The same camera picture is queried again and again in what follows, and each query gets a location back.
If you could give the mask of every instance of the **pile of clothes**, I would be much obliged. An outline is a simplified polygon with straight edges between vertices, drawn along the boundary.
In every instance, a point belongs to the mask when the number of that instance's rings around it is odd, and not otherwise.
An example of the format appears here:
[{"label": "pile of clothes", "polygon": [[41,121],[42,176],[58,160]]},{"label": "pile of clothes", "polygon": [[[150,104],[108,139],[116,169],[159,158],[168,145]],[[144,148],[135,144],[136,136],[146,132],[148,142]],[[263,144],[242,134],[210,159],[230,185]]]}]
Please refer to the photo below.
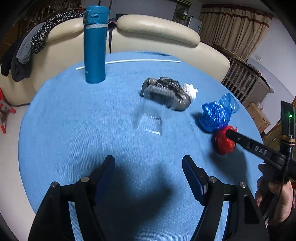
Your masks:
[{"label": "pile of clothes", "polygon": [[11,69],[14,81],[29,78],[32,70],[31,54],[37,54],[44,48],[49,32],[60,23],[83,17],[84,12],[84,9],[62,12],[27,31],[4,53],[1,59],[1,74],[8,76]]}]

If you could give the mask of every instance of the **red plastic bag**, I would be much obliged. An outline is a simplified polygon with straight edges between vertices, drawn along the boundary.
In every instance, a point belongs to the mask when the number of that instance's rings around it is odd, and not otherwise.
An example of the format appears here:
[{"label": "red plastic bag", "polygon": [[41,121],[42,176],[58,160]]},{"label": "red plastic bag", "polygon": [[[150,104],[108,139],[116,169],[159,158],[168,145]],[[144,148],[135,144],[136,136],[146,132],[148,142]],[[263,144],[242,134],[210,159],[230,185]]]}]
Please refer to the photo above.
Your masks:
[{"label": "red plastic bag", "polygon": [[237,128],[234,129],[232,126],[226,126],[222,130],[219,130],[216,137],[215,137],[215,141],[217,143],[218,150],[221,155],[231,153],[234,150],[235,145],[236,145],[236,143],[234,141],[232,141],[226,137],[225,133],[229,129],[237,132]]}]

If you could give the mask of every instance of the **beige curtain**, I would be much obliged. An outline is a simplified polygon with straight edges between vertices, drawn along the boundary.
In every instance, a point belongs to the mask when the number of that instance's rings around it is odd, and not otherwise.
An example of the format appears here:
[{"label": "beige curtain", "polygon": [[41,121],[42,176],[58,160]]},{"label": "beige curtain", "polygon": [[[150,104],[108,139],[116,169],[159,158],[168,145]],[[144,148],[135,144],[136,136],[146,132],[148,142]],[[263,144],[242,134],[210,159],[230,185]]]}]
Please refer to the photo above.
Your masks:
[{"label": "beige curtain", "polygon": [[205,4],[200,20],[200,39],[212,46],[217,44],[247,60],[265,36],[271,14],[226,4]]}]

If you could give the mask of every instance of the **bottle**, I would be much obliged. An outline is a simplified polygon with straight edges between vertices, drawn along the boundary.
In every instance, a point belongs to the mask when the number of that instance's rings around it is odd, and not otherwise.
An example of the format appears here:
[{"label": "bottle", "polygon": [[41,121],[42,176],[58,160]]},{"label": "bottle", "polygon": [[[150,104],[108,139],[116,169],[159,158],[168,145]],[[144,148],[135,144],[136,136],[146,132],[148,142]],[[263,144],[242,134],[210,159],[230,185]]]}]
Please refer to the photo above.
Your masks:
[{"label": "bottle", "polygon": [[83,16],[84,24],[84,70],[87,83],[95,84],[105,80],[106,38],[109,9],[104,6],[90,6]]}]

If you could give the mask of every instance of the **table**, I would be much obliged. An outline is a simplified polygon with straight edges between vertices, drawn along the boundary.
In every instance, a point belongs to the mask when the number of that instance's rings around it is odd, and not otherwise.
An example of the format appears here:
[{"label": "table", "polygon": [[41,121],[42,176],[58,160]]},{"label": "table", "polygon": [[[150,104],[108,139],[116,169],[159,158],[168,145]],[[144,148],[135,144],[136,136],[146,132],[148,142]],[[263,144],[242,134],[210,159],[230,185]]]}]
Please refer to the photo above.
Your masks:
[{"label": "table", "polygon": [[[178,60],[152,52],[115,53],[106,61],[124,59]],[[112,182],[97,207],[107,240],[190,240],[203,211],[193,197],[182,171],[190,155],[197,166],[224,183],[244,181],[252,193],[261,176],[261,159],[236,146],[220,156],[211,146],[212,134],[196,123],[201,105],[218,101],[229,91],[206,73],[184,62],[109,64],[106,79],[85,82],[78,63],[46,81],[22,120],[19,167],[22,182],[35,212],[52,181],[75,183],[99,166],[108,154],[115,157]],[[142,83],[148,77],[169,76],[181,85],[198,88],[197,98],[184,112],[174,112],[159,136],[134,126],[141,104]],[[233,114],[230,125],[256,141],[259,132],[245,108]],[[216,235],[221,240],[227,203]],[[74,205],[70,204],[76,240],[82,240]]]}]

